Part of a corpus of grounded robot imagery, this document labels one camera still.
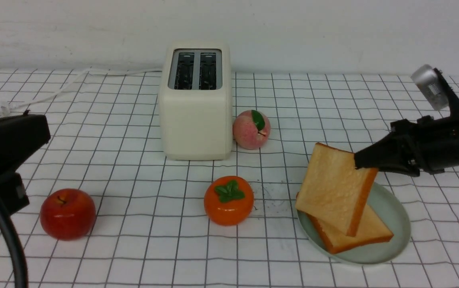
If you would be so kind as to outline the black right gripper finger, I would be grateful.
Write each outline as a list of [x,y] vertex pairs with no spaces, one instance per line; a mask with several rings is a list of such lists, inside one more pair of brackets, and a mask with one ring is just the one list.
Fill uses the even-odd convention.
[[418,177],[413,139],[408,134],[390,132],[380,141],[354,154],[355,168],[377,168],[382,172]]

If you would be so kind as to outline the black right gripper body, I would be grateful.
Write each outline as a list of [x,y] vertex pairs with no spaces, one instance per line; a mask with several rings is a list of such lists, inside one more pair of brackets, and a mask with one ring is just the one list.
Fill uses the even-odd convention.
[[397,148],[391,172],[439,174],[459,166],[459,116],[424,116],[416,123],[398,120],[390,127]]

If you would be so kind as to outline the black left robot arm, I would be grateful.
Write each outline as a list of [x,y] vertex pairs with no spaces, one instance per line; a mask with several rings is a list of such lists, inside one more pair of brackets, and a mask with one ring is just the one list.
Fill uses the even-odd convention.
[[30,203],[18,168],[51,138],[45,115],[0,118],[0,199],[9,214]]

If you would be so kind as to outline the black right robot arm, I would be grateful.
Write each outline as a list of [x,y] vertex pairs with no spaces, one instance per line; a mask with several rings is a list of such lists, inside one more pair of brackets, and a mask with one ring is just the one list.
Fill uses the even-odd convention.
[[440,174],[459,166],[459,116],[425,116],[417,122],[398,120],[380,141],[354,155],[356,168],[418,177],[420,171]]

